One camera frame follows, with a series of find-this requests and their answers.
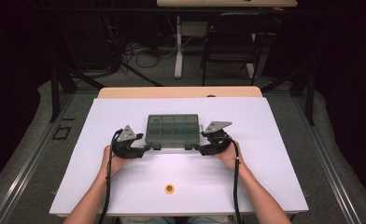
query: desk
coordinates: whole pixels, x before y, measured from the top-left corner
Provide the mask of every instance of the desk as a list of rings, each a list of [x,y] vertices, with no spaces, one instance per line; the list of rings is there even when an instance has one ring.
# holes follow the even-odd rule
[[[144,133],[148,114],[198,114],[200,124],[231,121],[225,131],[240,142],[248,167],[287,213],[308,206],[273,114],[257,87],[106,88],[95,99],[66,169],[50,213],[67,216],[95,178],[103,148],[129,124]],[[133,147],[143,146],[137,140]],[[206,144],[201,138],[200,145]],[[200,216],[233,214],[233,172],[196,150],[147,151],[112,178],[109,216]],[[173,184],[173,194],[164,187]],[[244,187],[238,198],[243,214],[253,213]]]
[[[296,0],[157,0],[159,7],[296,7]],[[176,20],[175,78],[182,77],[183,51],[181,42],[181,19]]]

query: white tabletop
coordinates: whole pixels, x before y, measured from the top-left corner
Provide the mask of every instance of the white tabletop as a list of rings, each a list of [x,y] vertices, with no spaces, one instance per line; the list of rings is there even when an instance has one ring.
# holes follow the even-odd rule
[[[241,145],[248,167],[283,210],[308,206],[265,98],[211,97],[176,99],[95,99],[77,141],[50,213],[69,214],[95,178],[103,149],[113,133],[127,124],[146,133],[149,114],[198,114],[204,128],[211,121],[231,121],[224,130]],[[142,147],[144,139],[133,147]],[[166,185],[175,186],[167,194]],[[198,151],[165,148],[148,151],[127,163],[112,178],[107,213],[116,216],[199,216],[233,214],[233,172]],[[253,207],[243,186],[238,188],[242,213]]]

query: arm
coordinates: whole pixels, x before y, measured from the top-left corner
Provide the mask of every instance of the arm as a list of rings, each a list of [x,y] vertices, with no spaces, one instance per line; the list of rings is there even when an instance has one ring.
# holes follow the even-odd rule
[[[99,205],[106,193],[107,163],[109,160],[110,146],[105,147],[102,165],[92,185],[81,198],[64,223],[93,223],[98,214]],[[128,160],[113,157],[111,162],[111,176],[113,176]]]
[[[233,170],[236,158],[233,143],[231,143],[225,151],[215,155],[215,157],[219,158],[227,167]],[[253,204],[259,223],[291,223],[278,202],[259,183],[249,168],[247,168],[245,161],[242,158],[241,151],[239,151],[239,158],[241,162],[239,165],[239,177],[241,178],[246,192],[249,195],[250,201]]]

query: small yellow disk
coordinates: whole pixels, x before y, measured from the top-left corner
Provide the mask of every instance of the small yellow disk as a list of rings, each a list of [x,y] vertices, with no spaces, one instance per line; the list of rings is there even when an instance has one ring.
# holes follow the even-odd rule
[[[168,184],[165,186],[165,192],[167,194],[172,194],[175,191],[175,187],[172,184]]]

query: transparent plastic box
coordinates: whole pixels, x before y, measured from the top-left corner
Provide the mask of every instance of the transparent plastic box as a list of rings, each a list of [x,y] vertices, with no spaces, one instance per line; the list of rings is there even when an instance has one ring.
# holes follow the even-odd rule
[[[147,147],[197,148],[200,143],[198,115],[149,115],[145,142]]]

